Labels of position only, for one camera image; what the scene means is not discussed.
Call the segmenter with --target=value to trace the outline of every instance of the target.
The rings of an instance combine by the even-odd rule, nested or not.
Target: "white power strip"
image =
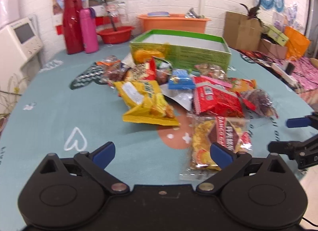
[[[275,72],[277,72],[279,75],[281,75],[282,78],[283,78],[284,80],[286,80],[286,82],[287,82],[289,85],[291,85],[292,87],[295,87],[295,86],[297,85],[298,81],[297,81],[294,77],[288,75],[288,74],[280,67],[279,64],[273,63],[273,64],[271,65],[271,68],[272,68]]]

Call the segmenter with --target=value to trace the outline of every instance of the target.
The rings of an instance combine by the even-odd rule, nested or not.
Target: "gray screen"
[[[28,23],[17,27],[15,30],[16,36],[20,40],[21,44],[23,44],[25,41],[29,40],[31,37],[34,36],[34,33]]]

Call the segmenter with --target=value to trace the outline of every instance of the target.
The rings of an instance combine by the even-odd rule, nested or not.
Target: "table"
[[[107,171],[134,184],[184,184],[179,173],[186,164],[190,146],[191,122],[185,110],[176,108],[180,129],[156,125],[124,123],[127,111],[117,92],[92,82],[71,90],[69,84],[94,61],[109,55],[123,59],[128,43],[103,45],[94,54],[67,55],[61,51],[44,66],[21,97],[0,140],[0,230],[19,230],[24,221],[17,198],[39,162],[49,152],[72,157],[77,151],[93,151],[108,141],[116,146],[116,157]],[[285,84],[258,64],[242,59],[232,50],[230,77],[256,79],[258,87],[273,99],[279,119],[260,118],[246,111],[252,133],[253,155],[266,157],[272,140],[308,139],[317,132],[311,127],[288,129],[285,120],[302,117],[312,109]],[[283,156],[298,174],[294,161]]]

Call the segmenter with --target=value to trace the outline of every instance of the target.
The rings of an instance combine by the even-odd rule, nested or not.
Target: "red thermos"
[[[63,33],[67,54],[84,51],[82,31],[80,29],[81,0],[64,0]]]

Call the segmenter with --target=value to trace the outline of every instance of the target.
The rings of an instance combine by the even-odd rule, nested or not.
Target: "green box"
[[[222,37],[201,33],[152,29],[130,42],[134,58],[137,50],[157,50],[174,68],[193,69],[201,63],[219,65],[226,72],[231,52]]]
[[[273,38],[277,43],[279,43],[281,46],[285,46],[289,38],[279,31],[277,28],[274,26],[269,26],[267,35],[271,38]]]

